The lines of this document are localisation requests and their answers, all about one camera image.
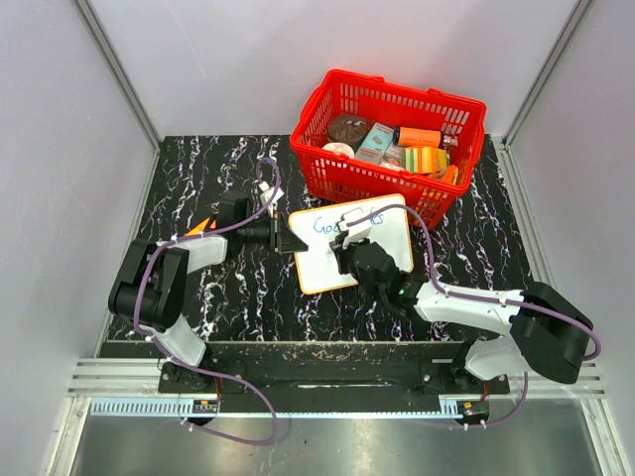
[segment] white wall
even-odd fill
[[[335,67],[484,101],[507,131],[574,0],[91,0],[162,135],[288,134]]]
[[[0,466],[36,474],[153,151],[71,2],[0,6]]]
[[[595,323],[635,465],[635,3],[597,2],[512,145],[558,288]]]

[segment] metal floor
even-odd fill
[[[505,415],[511,402],[493,402]],[[508,424],[439,429],[440,421],[282,420],[275,446],[246,446],[188,432],[175,419],[90,416],[75,476],[601,474],[574,401],[530,401]],[[215,429],[266,437],[265,419],[220,419]]]

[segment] red mesh basket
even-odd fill
[[[434,228],[452,202],[469,187],[483,146],[485,104],[429,89],[421,91],[366,76],[333,69],[314,91],[291,136],[309,192],[335,202],[401,193]],[[323,150],[326,130],[342,113],[366,118],[368,127],[381,122],[440,130],[458,138],[451,163],[458,167],[456,185],[408,172],[395,172]]]

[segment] whiteboard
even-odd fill
[[[390,203],[405,204],[405,200],[402,195],[393,194],[291,214],[289,228],[309,245],[309,251],[296,253],[296,268],[304,294],[313,295],[357,285],[352,276],[339,273],[335,255],[328,246],[339,233],[336,223],[341,221],[342,214],[355,208],[362,208],[368,214]],[[410,273],[413,271],[413,251],[406,214],[406,210],[399,208],[380,213],[372,219],[368,239],[379,243],[400,270]]]

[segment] black marble surface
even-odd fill
[[[275,158],[280,166],[287,194],[287,202],[280,206],[288,213],[325,204],[309,195],[289,136],[169,137],[162,147],[139,236],[166,240],[186,233],[214,210],[219,195],[227,190],[252,190],[257,202],[254,169],[262,157]],[[424,273],[422,233],[413,230],[414,273]],[[507,290],[524,288],[531,281],[489,138],[469,191],[453,204],[432,237],[436,271],[445,283]],[[485,336],[453,324],[401,321],[359,287],[304,296],[293,255],[281,256],[261,247],[246,248],[236,260],[190,275],[184,315],[194,331],[209,341],[421,341]],[[134,341],[138,336],[115,318],[107,339]]]

